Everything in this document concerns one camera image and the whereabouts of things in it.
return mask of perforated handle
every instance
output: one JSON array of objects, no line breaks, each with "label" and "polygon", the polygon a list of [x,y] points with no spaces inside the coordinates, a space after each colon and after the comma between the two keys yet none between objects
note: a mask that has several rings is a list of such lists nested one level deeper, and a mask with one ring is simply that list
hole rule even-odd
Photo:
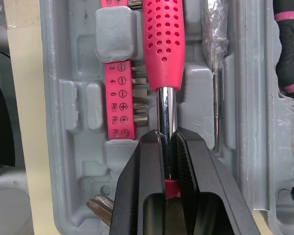
[{"label": "perforated handle", "polygon": [[181,88],[185,61],[182,0],[144,0],[144,55],[152,91]]}]

